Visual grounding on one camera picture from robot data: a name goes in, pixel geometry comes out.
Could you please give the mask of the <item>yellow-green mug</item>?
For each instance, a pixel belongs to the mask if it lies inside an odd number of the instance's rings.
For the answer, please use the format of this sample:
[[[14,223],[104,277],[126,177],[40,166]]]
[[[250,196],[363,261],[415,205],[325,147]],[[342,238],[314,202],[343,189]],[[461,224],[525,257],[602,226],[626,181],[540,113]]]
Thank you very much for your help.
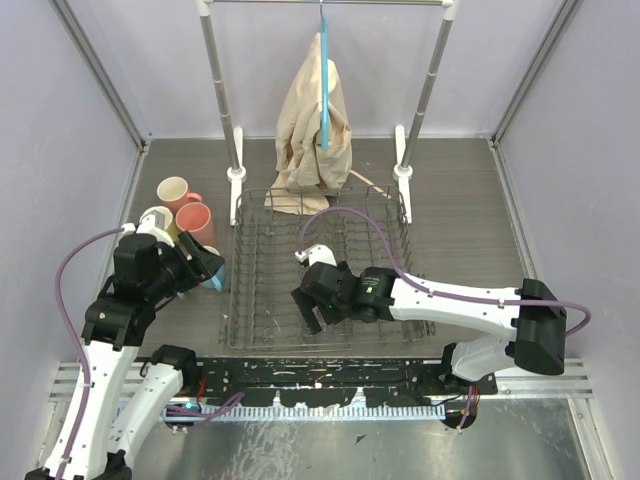
[[[174,219],[174,214],[171,210],[165,206],[152,206],[146,209],[139,217],[139,221],[142,222],[145,217],[151,214],[160,214],[162,216],[162,228],[169,234],[173,240],[178,239],[180,229],[177,227]]]

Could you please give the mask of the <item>light blue mug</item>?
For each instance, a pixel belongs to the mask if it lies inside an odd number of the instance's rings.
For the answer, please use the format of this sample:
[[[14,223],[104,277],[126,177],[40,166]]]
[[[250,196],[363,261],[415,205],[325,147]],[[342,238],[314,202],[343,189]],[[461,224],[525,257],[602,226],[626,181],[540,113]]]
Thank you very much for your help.
[[[224,291],[224,283],[226,278],[226,263],[223,262],[216,274],[201,283],[201,286],[207,289],[213,289],[217,292]]]

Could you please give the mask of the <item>pink handleless tumbler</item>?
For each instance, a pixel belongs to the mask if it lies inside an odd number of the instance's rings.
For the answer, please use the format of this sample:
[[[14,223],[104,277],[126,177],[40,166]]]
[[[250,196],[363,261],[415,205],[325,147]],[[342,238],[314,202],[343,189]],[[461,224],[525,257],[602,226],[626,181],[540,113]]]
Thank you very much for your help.
[[[215,247],[217,235],[211,210],[200,202],[182,206],[176,214],[177,227],[191,236],[201,245]]]

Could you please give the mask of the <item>pink mug with handle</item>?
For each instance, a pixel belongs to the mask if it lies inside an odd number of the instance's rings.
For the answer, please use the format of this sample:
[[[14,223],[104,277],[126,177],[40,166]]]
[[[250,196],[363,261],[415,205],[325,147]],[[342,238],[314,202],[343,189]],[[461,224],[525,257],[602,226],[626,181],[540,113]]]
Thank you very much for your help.
[[[176,214],[183,206],[189,203],[203,202],[202,196],[192,192],[188,182],[178,176],[162,180],[156,188],[156,195],[160,202],[173,214]]]

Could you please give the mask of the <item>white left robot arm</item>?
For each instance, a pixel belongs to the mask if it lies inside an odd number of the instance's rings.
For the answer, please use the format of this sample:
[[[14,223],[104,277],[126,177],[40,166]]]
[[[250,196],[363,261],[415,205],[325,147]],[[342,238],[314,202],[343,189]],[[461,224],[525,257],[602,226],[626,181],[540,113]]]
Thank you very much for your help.
[[[113,273],[85,312],[72,339],[80,373],[58,439],[29,479],[129,479],[147,435],[175,395],[200,384],[193,350],[159,347],[143,383],[122,412],[116,410],[126,377],[157,313],[223,269],[223,257],[183,232],[176,241],[129,233],[113,251]]]

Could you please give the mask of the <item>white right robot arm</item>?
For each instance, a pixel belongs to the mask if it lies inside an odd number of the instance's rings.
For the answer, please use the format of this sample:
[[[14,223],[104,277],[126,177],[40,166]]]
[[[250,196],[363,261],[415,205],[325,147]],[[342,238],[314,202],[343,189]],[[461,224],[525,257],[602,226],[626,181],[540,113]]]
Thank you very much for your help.
[[[411,251],[366,227],[296,231],[263,226],[235,235],[221,292],[199,288],[179,304],[217,335],[216,355],[341,360],[426,356],[444,390],[517,367],[565,369],[566,310],[542,283],[475,288],[398,274]]]

